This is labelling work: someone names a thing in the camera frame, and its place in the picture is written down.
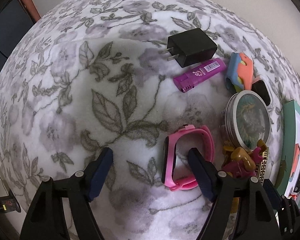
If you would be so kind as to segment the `orange blue toy car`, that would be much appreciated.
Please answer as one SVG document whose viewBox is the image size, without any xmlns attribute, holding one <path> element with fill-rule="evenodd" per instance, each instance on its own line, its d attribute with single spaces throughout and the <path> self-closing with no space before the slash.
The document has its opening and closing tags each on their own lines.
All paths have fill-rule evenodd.
<svg viewBox="0 0 300 240">
<path fill-rule="evenodd" d="M 289 175 L 289 182 L 293 180 L 294 174 L 296 173 L 296 168 L 298 166 L 299 158 L 300 158 L 300 145 L 295 144 L 292 168 Z"/>
<path fill-rule="evenodd" d="M 232 94 L 251 90 L 253 73 L 253 61 L 245 53 L 232 53 L 225 75 L 227 90 Z"/>
</svg>

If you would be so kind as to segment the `pink yellow toy figure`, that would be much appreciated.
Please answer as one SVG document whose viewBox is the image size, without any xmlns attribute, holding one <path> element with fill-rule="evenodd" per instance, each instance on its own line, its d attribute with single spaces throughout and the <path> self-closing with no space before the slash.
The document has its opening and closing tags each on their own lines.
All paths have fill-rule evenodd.
<svg viewBox="0 0 300 240">
<path fill-rule="evenodd" d="M 257 142 L 257 147 L 251 152 L 247 152 L 242 147 L 223 146 L 222 171 L 228 173 L 232 178 L 257 178 L 256 166 L 262 161 L 260 153 L 266 147 L 262 139 Z"/>
</svg>

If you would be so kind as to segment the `gold black hair comb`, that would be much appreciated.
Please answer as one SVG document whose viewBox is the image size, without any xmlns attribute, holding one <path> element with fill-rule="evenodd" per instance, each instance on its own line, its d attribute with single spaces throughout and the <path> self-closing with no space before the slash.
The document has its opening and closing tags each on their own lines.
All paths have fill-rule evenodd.
<svg viewBox="0 0 300 240">
<path fill-rule="evenodd" d="M 261 184 L 263 184 L 265 174 L 266 174 L 268 153 L 269 153 L 269 148 L 266 147 L 266 149 L 260 153 L 260 156 L 262 157 L 262 161 L 256 166 L 257 178 Z"/>
</svg>

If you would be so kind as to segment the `purple lighter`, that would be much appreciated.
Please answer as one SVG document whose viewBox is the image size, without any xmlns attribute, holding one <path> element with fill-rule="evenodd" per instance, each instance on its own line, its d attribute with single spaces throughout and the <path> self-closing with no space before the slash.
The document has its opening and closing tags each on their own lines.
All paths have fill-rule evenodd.
<svg viewBox="0 0 300 240">
<path fill-rule="evenodd" d="M 210 59 L 184 74 L 174 77 L 173 82 L 179 91 L 186 93 L 226 69 L 226 64 L 220 58 Z"/>
</svg>

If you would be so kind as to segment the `floral grey white blanket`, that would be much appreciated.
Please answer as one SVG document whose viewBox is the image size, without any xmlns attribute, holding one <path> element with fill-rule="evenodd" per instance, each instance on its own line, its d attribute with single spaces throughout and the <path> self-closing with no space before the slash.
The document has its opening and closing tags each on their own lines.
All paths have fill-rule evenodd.
<svg viewBox="0 0 300 240">
<path fill-rule="evenodd" d="M 195 239 L 210 203 L 199 189 L 161 183 L 166 135 L 206 125 L 221 165 L 222 74 L 181 93 L 182 73 L 161 51 L 172 34 L 201 28 L 216 55 L 243 52 L 273 94 L 269 176 L 282 148 L 282 105 L 300 80 L 281 51 L 247 21 L 209 0 L 64 0 L 22 38 L 0 73 L 0 166 L 28 209 L 43 176 L 63 179 L 114 152 L 91 209 L 106 239 Z"/>
</svg>

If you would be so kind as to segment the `teal rimmed white box lid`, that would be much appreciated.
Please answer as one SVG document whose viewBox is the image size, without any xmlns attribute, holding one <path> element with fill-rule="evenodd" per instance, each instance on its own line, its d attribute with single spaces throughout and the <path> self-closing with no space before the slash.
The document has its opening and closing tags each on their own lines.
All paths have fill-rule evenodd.
<svg viewBox="0 0 300 240">
<path fill-rule="evenodd" d="M 293 180 L 289 182 L 289 175 L 292 168 L 295 144 L 300 145 L 300 106 L 295 100 L 291 100 L 283 106 L 284 130 L 283 148 L 280 161 L 280 168 L 275 181 L 275 187 L 280 195 L 292 197 L 300 206 L 300 192 L 293 192 L 300 173 L 300 158 Z"/>
</svg>

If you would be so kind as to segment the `white smart watch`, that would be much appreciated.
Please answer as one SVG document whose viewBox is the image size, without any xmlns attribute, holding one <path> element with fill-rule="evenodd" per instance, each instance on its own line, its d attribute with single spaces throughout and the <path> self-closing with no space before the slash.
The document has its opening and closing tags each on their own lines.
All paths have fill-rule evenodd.
<svg viewBox="0 0 300 240">
<path fill-rule="evenodd" d="M 259 95 L 268 108 L 272 105 L 273 97 L 268 83 L 262 75 L 258 75 L 253 79 L 251 90 Z"/>
</svg>

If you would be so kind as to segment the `round green tin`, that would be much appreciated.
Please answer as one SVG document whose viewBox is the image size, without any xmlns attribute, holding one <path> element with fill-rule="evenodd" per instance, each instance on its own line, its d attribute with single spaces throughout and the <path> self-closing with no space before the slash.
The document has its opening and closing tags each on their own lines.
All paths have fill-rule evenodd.
<svg viewBox="0 0 300 240">
<path fill-rule="evenodd" d="M 255 92 L 234 94 L 222 111 L 220 133 L 225 145 L 250 152 L 270 136 L 270 117 L 264 101 Z"/>
</svg>

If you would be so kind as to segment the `black wall charger adapter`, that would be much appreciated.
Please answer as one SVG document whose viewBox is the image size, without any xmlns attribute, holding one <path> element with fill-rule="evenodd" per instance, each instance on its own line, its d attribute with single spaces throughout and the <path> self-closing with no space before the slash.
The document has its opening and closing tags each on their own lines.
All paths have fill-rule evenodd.
<svg viewBox="0 0 300 240">
<path fill-rule="evenodd" d="M 167 61 L 175 60 L 185 68 L 211 59 L 216 51 L 217 44 L 202 29 L 195 28 L 169 36 L 167 48 L 160 53 L 169 53 Z"/>
</svg>

